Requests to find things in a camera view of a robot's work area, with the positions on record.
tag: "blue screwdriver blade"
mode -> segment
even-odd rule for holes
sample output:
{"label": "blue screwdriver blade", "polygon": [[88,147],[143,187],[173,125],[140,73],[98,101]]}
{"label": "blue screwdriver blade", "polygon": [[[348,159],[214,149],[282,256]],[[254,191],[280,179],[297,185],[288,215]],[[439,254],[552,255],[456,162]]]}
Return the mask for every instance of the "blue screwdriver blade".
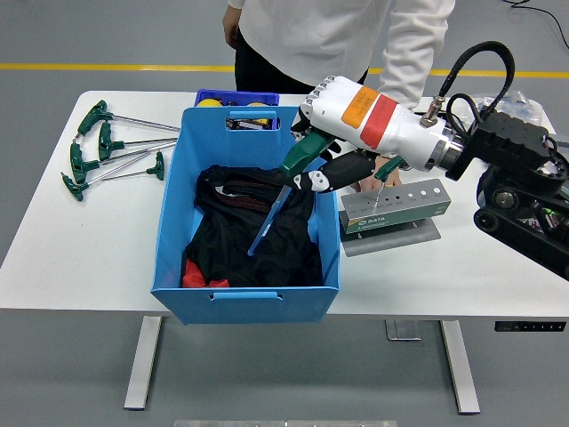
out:
{"label": "blue screwdriver blade", "polygon": [[257,245],[267,235],[268,229],[270,229],[270,226],[275,220],[276,214],[280,212],[283,205],[285,204],[286,198],[288,197],[289,194],[291,194],[291,190],[292,189],[290,187],[284,185],[283,189],[281,189],[281,192],[278,193],[278,197],[276,198],[275,203],[273,203],[273,205],[271,206],[267,218],[265,218],[265,221],[263,222],[263,225],[260,226],[260,230],[257,233],[255,239],[253,240],[251,247],[247,251],[247,255],[252,256],[253,253],[255,252],[255,248],[257,247]]}

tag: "gray floor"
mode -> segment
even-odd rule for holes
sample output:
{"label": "gray floor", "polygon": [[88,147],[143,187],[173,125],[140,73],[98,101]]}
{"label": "gray floor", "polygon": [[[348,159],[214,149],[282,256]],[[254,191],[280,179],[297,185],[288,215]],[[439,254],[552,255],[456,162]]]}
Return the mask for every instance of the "gray floor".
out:
{"label": "gray floor", "polygon": [[[569,70],[545,14],[458,0],[435,68],[478,42],[502,41],[517,69]],[[567,2],[533,1],[569,28]],[[0,0],[0,61],[230,65],[222,0]],[[381,66],[380,55],[373,60]],[[499,69],[491,54],[466,68]],[[442,77],[430,77],[426,94]],[[369,76],[371,86],[377,76]],[[495,93],[500,78],[459,78],[454,92]],[[77,97],[89,90],[233,89],[229,73],[0,70],[0,261]],[[519,78],[569,134],[566,79]],[[0,425],[171,426],[177,419],[396,419],[402,426],[562,426],[569,419],[567,333],[497,334],[461,322],[481,415],[459,416],[437,323],[392,343],[378,319],[322,325],[182,326],[168,319],[144,412],[122,409],[141,315],[0,311]]]}

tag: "red fabric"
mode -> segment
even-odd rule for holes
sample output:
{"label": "red fabric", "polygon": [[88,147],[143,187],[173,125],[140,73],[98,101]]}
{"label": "red fabric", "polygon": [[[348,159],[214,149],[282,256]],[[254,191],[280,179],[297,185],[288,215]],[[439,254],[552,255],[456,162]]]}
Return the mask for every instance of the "red fabric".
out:
{"label": "red fabric", "polygon": [[205,284],[205,278],[200,269],[191,260],[186,260],[186,269],[181,280],[181,287],[229,287],[226,278],[212,280],[209,285]]}

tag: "yellow ball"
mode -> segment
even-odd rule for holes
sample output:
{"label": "yellow ball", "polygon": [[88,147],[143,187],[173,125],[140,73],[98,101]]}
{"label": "yellow ball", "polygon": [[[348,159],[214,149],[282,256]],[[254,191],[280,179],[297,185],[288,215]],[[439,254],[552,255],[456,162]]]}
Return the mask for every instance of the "yellow ball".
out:
{"label": "yellow ball", "polygon": [[214,98],[205,98],[197,103],[197,107],[221,107],[221,102]]}

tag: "white sleeve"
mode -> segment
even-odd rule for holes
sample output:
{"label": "white sleeve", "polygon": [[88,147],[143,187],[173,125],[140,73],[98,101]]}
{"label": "white sleeve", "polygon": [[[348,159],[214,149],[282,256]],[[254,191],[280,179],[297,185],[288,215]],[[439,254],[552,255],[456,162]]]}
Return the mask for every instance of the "white sleeve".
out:
{"label": "white sleeve", "polygon": [[408,108],[419,103],[434,57],[443,48],[454,0],[397,0],[389,15],[381,93]]}
{"label": "white sleeve", "polygon": [[228,0],[228,4],[236,9],[243,9],[245,0]]}

